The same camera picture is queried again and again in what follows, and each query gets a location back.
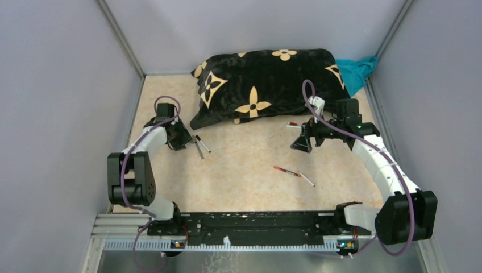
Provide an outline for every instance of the teal cloth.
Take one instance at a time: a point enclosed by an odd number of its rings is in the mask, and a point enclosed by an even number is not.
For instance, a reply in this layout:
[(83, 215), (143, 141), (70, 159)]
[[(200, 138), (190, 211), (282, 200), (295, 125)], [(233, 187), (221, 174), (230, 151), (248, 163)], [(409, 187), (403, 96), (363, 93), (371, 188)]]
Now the teal cloth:
[(378, 59), (375, 56), (360, 61), (336, 60), (350, 97), (353, 97), (358, 90), (365, 86), (365, 80), (375, 70), (377, 63)]

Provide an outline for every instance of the white wall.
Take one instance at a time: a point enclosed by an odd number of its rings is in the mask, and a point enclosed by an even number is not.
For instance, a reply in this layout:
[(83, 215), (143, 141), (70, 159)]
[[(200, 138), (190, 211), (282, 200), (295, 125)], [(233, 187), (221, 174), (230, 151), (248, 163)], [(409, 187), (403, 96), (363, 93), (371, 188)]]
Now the white wall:
[(482, 2), (416, 1), (373, 75), (404, 170), (438, 198), (451, 272), (480, 272)]
[(146, 74), (186, 73), (219, 53), (326, 48), (376, 53), (404, 0), (107, 0)]
[(140, 84), (93, 0), (0, 2), (0, 272), (79, 272)]

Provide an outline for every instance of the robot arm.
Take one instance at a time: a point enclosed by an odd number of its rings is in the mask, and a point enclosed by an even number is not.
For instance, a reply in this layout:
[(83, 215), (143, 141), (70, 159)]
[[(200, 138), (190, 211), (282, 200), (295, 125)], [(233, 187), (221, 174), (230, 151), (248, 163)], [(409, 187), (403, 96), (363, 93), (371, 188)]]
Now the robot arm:
[[(156, 124), (174, 117), (174, 105), (158, 104), (156, 112), (156, 116), (144, 126), (141, 135), (151, 130)], [(128, 159), (126, 173), (121, 173), (121, 166), (131, 147), (122, 152), (110, 154), (107, 157), (107, 184), (110, 202), (126, 206), (122, 198), (120, 183), (121, 175), (123, 175), (127, 198), (132, 205), (149, 206), (149, 211), (156, 214), (155, 220), (172, 219), (176, 212), (176, 206), (162, 195), (156, 195), (151, 158), (165, 144), (169, 144), (172, 150), (177, 151), (184, 149), (185, 145), (191, 141), (192, 137), (188, 130), (182, 121), (176, 118), (173, 122), (152, 130), (135, 147)], [(132, 174), (125, 177), (130, 172), (134, 173), (134, 177), (132, 177)]]
[[(317, 113), (322, 113), (322, 108), (325, 104), (323, 99), (310, 97), (309, 101), (314, 103)], [(365, 143), (341, 134), (321, 122), (317, 122), (316, 118), (311, 118), (308, 122), (303, 123), (300, 137), (291, 145), (292, 149), (311, 152), (311, 137), (315, 138), (316, 147), (319, 147), (327, 138), (341, 139), (362, 160), (382, 195), (384, 205), (381, 209), (378, 209), (356, 202), (341, 204), (337, 207), (337, 211), (340, 211), (340, 214), (343, 216), (342, 220), (344, 220), (344, 223), (376, 232), (380, 240), (386, 245), (407, 241), (410, 225), (408, 201), (405, 191), (393, 170), (392, 165), (395, 165), (404, 177), (414, 204), (415, 234), (413, 239), (415, 241), (430, 238), (437, 210), (436, 196), (432, 191), (421, 191), (405, 175), (388, 152), (375, 125), (370, 122), (362, 122), (358, 101), (355, 99), (338, 100), (336, 120), (330, 120), (329, 124), (362, 137), (381, 150), (375, 151)], [(380, 152), (388, 155), (394, 163), (389, 164)]]

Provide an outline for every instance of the cable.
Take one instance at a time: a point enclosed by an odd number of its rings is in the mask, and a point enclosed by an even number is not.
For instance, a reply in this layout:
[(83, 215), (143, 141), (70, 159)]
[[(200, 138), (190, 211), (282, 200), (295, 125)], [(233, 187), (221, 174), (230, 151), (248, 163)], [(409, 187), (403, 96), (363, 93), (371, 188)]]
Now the cable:
[(188, 245), (189, 229), (187, 226), (182, 226), (186, 230), (186, 238), (184, 239), (184, 247)]
[[(351, 257), (355, 257), (360, 255), (361, 253), (365, 252), (365, 250), (376, 240), (377, 236), (374, 236), (366, 245), (361, 247), (355, 254), (352, 254)], [(325, 253), (318, 253), (318, 252), (310, 252), (311, 254), (315, 256), (320, 256), (320, 257), (327, 257), (327, 258), (335, 258), (335, 259), (343, 259), (344, 256), (340, 255), (331, 255), (331, 254), (325, 254)]]
[(147, 227), (149, 227), (149, 225), (154, 221), (154, 219), (157, 217), (157, 215), (147, 209), (143, 209), (139, 206), (132, 206), (131, 203), (129, 202), (129, 200), (127, 199), (127, 193), (126, 193), (126, 182), (124, 180), (124, 173), (126, 173), (126, 167), (127, 167), (127, 161), (129, 160), (129, 156), (132, 154), (132, 152), (134, 151), (134, 149), (136, 149), (136, 147), (142, 142), (142, 140), (144, 140), (144, 138), (147, 137), (147, 135), (156, 130), (157, 128), (159, 128), (160, 126), (166, 124), (166, 123), (169, 123), (171, 121), (174, 121), (178, 116), (179, 116), (179, 113), (181, 112), (181, 104), (178, 102), (178, 100), (176, 100), (175, 98), (171, 97), (171, 96), (160, 96), (156, 99), (155, 103), (154, 103), (154, 109), (156, 109), (156, 103), (158, 100), (162, 99), (162, 98), (169, 98), (171, 100), (173, 100), (176, 104), (177, 104), (177, 109), (178, 109), (178, 112), (174, 115), (174, 117), (172, 118), (168, 118), (168, 119), (165, 119), (161, 122), (159, 122), (158, 124), (152, 126), (149, 130), (147, 130), (146, 132), (144, 132), (144, 134), (142, 134), (138, 140), (131, 146), (131, 148), (127, 151), (126, 153), (126, 156), (124, 157), (124, 159), (122, 160), (122, 168), (120, 169), (120, 188), (121, 188), (121, 192), (122, 192), (122, 199), (124, 201), (124, 203), (126, 204), (127, 207), (131, 208), (131, 209), (135, 209), (135, 210), (138, 210), (139, 213), (144, 213), (144, 214), (147, 214), (149, 216), (151, 216), (151, 218), (149, 219), (149, 221), (140, 228), (139, 232), (137, 233), (135, 239), (134, 239), (134, 246), (132, 248), (132, 256), (134, 257), (134, 263), (135, 265), (141, 269), (142, 271), (144, 272), (156, 272), (156, 271), (160, 271), (162, 270), (166, 263), (167, 263), (167, 258), (164, 258), (163, 262), (161, 263), (161, 265), (158, 267), (158, 268), (154, 268), (152, 270), (149, 270), (149, 269), (145, 269), (143, 268), (142, 266), (140, 266), (140, 264), (137, 262), (137, 259), (136, 259), (136, 255), (135, 255), (135, 246), (137, 244), (137, 241), (141, 235), (142, 232), (144, 232)]
[[(302, 85), (302, 88), (301, 88), (301, 91), (302, 91), (302, 94), (303, 94), (303, 98), (305, 99), (305, 103), (306, 103), (306, 107), (308, 109), (310, 109), (311, 113), (313, 113), (313, 115), (315, 116), (316, 119), (318, 119), (322, 124), (326, 125), (328, 128), (332, 129), (332, 130), (335, 130), (341, 134), (344, 134), (348, 137), (351, 137), (351, 138), (354, 138), (354, 139), (357, 139), (361, 142), (363, 142), (364, 144), (370, 146), (371, 148), (373, 148), (375, 151), (379, 152), (380, 155), (382, 155), (389, 164), (391, 164), (392, 168), (393, 168), (393, 171), (395, 172), (395, 174), (397, 175), (397, 178), (398, 180), (400, 181), (400, 184), (402, 185), (404, 191), (405, 191), (405, 195), (407, 197), (407, 200), (408, 200), (408, 208), (409, 208), (409, 214), (410, 214), (410, 229), (409, 229), (409, 234), (408, 234), (408, 239), (405, 243), (405, 245), (403, 246), (403, 248), (398, 251), (398, 252), (391, 252), (390, 250), (387, 249), (387, 247), (380, 241), (380, 244), (381, 244), (381, 247), (383, 248), (383, 250), (385, 250), (385, 252), (391, 256), (394, 256), (394, 257), (397, 257), (397, 256), (400, 256), (400, 255), (403, 255), (405, 252), (407, 252), (407, 250), (409, 249), (410, 245), (412, 244), (412, 241), (413, 241), (413, 234), (415, 233), (415, 213), (414, 213), (414, 210), (413, 210), (413, 202), (412, 202), (412, 197), (410, 196), (410, 192), (408, 190), (408, 187), (405, 183), (405, 180), (402, 176), (402, 174), (400, 173), (400, 171), (398, 170), (397, 166), (394, 164), (393, 160), (382, 150), (380, 150), (377, 146), (373, 145), (372, 143), (370, 143), (369, 141), (366, 141), (365, 139), (363, 139), (362, 137), (359, 137), (355, 134), (352, 134), (350, 132), (347, 132), (347, 131), (344, 131), (340, 128), (337, 128), (331, 124), (329, 124), (328, 122), (326, 122), (323, 118), (321, 118), (317, 113), (316, 111), (313, 109), (313, 107), (311, 106), (310, 102), (308, 101), (308, 97), (306, 96), (306, 84), (309, 84), (310, 87), (311, 87), (311, 93), (312, 93), (312, 96), (316, 96), (316, 93), (315, 93), (315, 87), (313, 85), (313, 82), (310, 81), (310, 80), (304, 80), (303, 81), (303, 85)], [(367, 246), (369, 246), (374, 240), (375, 238), (377, 238), (377, 236), (374, 236), (370, 242), (368, 242), (368, 244), (366, 244), (364, 247), (362, 247), (357, 253), (355, 253), (353, 256), (357, 255), (357, 254), (360, 254), (364, 249), (367, 248)]]

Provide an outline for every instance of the black pillow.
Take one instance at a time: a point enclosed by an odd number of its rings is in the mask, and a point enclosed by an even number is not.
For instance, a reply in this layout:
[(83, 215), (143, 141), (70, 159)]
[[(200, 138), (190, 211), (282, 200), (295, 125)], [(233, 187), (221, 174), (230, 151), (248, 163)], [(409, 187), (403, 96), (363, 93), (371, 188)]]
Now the black pillow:
[(193, 130), (225, 120), (249, 122), (260, 117), (309, 113), (301, 85), (309, 79), (325, 110), (349, 98), (333, 55), (325, 49), (262, 50), (216, 55), (191, 74), (198, 78), (200, 109)]

